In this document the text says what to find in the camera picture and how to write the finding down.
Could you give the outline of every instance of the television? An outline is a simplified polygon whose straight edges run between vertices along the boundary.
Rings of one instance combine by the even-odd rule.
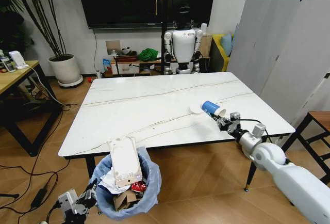
[[[161,27],[161,0],[81,0],[81,2],[90,29]],[[178,9],[183,5],[190,6],[190,16],[194,20],[194,26],[208,23],[212,2],[213,0],[169,0],[168,27],[173,26]]]

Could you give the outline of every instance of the crumpled paper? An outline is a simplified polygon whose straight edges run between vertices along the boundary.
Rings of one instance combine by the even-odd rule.
[[[113,167],[106,175],[101,176],[100,179],[102,181],[98,185],[107,188],[112,194],[120,194],[124,191],[127,191],[130,188],[130,184],[123,187],[119,187],[116,185],[113,176]]]

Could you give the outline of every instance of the trash can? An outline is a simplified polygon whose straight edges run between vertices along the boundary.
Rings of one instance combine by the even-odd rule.
[[[115,220],[122,220],[126,217],[136,215],[139,213],[147,213],[155,204],[158,203],[157,195],[160,192],[161,176],[160,170],[157,164],[151,161],[148,152],[145,147],[137,149],[142,174],[146,177],[147,189],[144,192],[142,199],[129,209],[115,211],[113,205],[113,195],[106,189],[97,186],[96,197],[97,207],[106,216]],[[96,166],[92,178],[89,183],[97,179],[97,184],[101,181],[100,177],[107,174],[112,167],[111,157],[107,155]]]

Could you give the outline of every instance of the white table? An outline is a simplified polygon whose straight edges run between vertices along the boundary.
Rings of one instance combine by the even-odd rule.
[[[206,100],[225,107],[226,116],[237,111],[261,121],[272,137],[294,132],[230,72],[105,78],[93,81],[58,155],[84,157],[91,175],[94,157],[108,154],[107,140],[116,137],[134,137],[147,148],[233,141],[206,113],[190,111]],[[242,128],[255,124],[242,121]]]

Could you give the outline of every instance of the white plant pot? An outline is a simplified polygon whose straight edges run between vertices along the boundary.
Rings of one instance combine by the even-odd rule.
[[[67,55],[71,56],[71,58],[63,61],[54,61],[54,59],[56,59],[54,56],[49,58],[48,62],[51,65],[60,86],[71,87],[81,83],[83,78],[80,75],[80,69],[74,55]]]

